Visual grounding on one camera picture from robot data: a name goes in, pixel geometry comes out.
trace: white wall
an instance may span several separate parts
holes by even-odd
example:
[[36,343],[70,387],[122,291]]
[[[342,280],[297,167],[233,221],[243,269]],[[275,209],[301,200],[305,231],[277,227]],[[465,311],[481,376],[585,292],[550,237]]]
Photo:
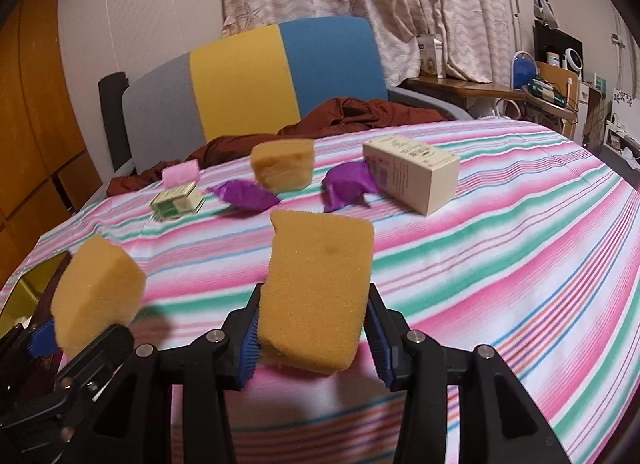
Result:
[[113,176],[98,82],[123,70],[130,83],[220,38],[222,0],[58,0],[66,84],[100,177]]
[[[558,18],[560,29],[580,40],[584,48],[585,69],[597,72],[607,80],[609,97],[618,77],[617,47],[611,41],[616,32],[615,9],[610,0],[550,0]],[[533,53],[533,0],[520,0],[520,26],[522,48]],[[633,94],[630,51],[635,46],[629,44],[626,26],[623,26],[622,86],[625,92]]]

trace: crumpled purple object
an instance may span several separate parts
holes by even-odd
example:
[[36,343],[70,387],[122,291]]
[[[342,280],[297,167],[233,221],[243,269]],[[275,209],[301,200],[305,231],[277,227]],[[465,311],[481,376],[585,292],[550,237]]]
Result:
[[208,191],[236,208],[248,211],[265,211],[280,202],[269,190],[242,179],[226,181]]
[[338,165],[329,170],[322,180],[324,212],[353,204],[365,193],[378,193],[378,185],[366,161]]

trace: box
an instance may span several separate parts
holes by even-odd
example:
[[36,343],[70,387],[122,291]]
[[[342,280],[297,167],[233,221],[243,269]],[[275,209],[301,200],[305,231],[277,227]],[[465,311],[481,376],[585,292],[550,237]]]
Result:
[[444,78],[444,50],[440,35],[420,35],[417,41],[420,49],[420,70],[430,76]]
[[203,202],[204,197],[196,183],[189,183],[159,193],[151,201],[151,207],[154,209],[154,219],[165,221],[187,213],[195,213]]
[[460,158],[395,134],[366,141],[362,151],[378,187],[423,215],[453,199]]

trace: silver bolt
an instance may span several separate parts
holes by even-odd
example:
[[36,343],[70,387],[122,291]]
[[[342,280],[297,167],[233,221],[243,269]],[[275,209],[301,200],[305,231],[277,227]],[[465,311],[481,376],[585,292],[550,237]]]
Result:
[[154,347],[153,345],[149,345],[149,343],[140,345],[140,347],[136,349],[136,356],[140,358],[148,358],[153,353],[154,353]]
[[225,332],[220,329],[213,329],[207,332],[207,340],[212,343],[220,343],[225,338]]
[[489,345],[481,345],[478,347],[478,355],[484,359],[491,359],[495,356],[495,350]]
[[406,333],[406,338],[409,341],[413,341],[414,343],[422,343],[424,340],[427,339],[427,335],[421,330],[414,329]]
[[60,438],[64,442],[69,442],[73,438],[75,432],[76,430],[71,428],[71,426],[65,426],[65,428],[60,430]]
[[62,381],[60,381],[60,388],[64,388],[65,390],[68,390],[71,388],[71,385],[74,384],[74,380],[71,378],[64,378]]

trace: orange sponge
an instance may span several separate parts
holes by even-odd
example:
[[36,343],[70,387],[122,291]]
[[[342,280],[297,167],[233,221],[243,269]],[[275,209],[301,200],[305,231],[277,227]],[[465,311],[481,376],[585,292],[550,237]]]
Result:
[[276,210],[258,343],[267,360],[322,374],[353,362],[369,295],[371,222]]
[[314,174],[312,139],[279,139],[251,151],[255,179],[273,193],[295,191],[311,184]]
[[58,346],[74,358],[108,326],[128,325],[142,304],[145,282],[124,249],[91,237],[72,258],[51,301]]

